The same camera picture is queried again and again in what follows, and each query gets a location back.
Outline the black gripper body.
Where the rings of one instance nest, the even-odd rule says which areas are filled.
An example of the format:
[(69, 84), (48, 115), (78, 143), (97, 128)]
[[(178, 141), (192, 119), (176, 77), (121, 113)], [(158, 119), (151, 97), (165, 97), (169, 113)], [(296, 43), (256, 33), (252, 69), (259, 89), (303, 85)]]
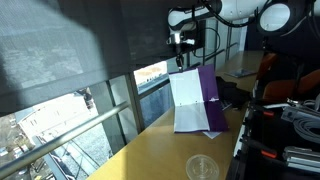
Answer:
[(169, 38), (166, 40), (167, 45), (173, 45), (177, 55), (182, 53), (182, 45), (194, 45), (194, 39), (186, 39), (181, 31), (171, 31)]

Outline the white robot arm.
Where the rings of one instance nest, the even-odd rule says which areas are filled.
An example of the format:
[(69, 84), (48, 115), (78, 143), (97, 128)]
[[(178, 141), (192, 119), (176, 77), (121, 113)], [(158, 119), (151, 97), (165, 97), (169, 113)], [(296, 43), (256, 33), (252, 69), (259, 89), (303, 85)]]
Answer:
[(320, 16), (320, 0), (199, 0), (190, 8), (176, 7), (168, 12), (168, 45), (176, 48), (176, 64), (183, 70), (182, 44), (194, 45), (183, 33), (197, 28), (201, 20), (214, 18), (232, 28), (257, 23), (264, 36), (286, 36), (308, 20), (311, 31), (319, 37), (316, 16)]

